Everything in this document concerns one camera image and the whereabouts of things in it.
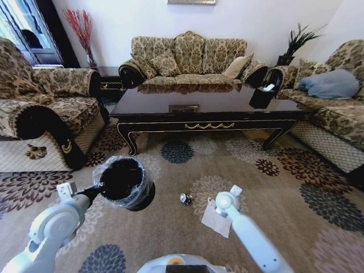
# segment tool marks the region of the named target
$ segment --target red decorative branches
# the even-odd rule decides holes
[[[90,36],[92,29],[92,20],[89,13],[85,10],[70,10],[65,9],[63,13],[66,17],[67,22],[71,25],[75,31],[82,47],[86,52],[90,52]]]

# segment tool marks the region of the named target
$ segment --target white wall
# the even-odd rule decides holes
[[[85,53],[62,9],[85,9],[93,18],[92,47],[98,65],[119,66],[130,58],[133,36],[174,37],[192,30],[206,38],[244,38],[247,53],[274,65],[287,50],[297,22],[329,23],[343,0],[217,0],[215,6],[167,5],[167,0],[53,0],[82,67]],[[316,41],[296,56],[307,56]]]
[[[341,44],[352,39],[364,39],[363,0],[343,1],[309,59],[323,63]]]

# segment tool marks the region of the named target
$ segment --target floral rug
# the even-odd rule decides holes
[[[135,157],[154,174],[156,194],[140,212],[114,209],[98,196],[56,272],[136,272],[173,253],[199,255],[236,273],[259,272],[233,231],[228,239],[201,224],[206,200],[234,184],[249,215],[295,272],[363,272],[364,193],[313,151],[286,135],[262,150],[265,131],[134,134]],[[129,148],[105,129],[76,172],[0,173],[0,266],[28,242],[32,220],[57,203],[57,184],[92,184],[92,170]],[[179,194],[193,196],[190,206]]]

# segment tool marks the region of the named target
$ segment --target plastic bag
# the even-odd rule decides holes
[[[139,185],[136,185],[132,188],[131,193],[122,199],[119,200],[111,200],[108,199],[107,196],[105,200],[107,203],[115,208],[132,208],[138,204],[140,204],[149,194],[150,188],[153,185],[153,174],[149,170],[145,169],[140,162],[137,160],[128,157],[128,156],[112,156],[106,162],[99,165],[92,172],[92,180],[94,185],[100,185],[100,178],[103,172],[108,169],[114,162],[119,160],[133,160],[138,163],[138,167],[142,170],[142,181]]]

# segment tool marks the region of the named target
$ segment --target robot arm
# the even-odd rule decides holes
[[[238,194],[236,189],[234,186],[230,192],[217,195],[216,211],[231,218],[233,230],[263,272],[292,273],[292,268],[255,222],[238,211],[237,196],[241,189]]]
[[[28,245],[8,262],[2,273],[54,272],[58,249],[75,237],[77,229],[84,223],[85,212],[96,196],[94,188],[73,196],[71,187],[69,183],[57,187],[61,204],[42,211],[34,219]]]

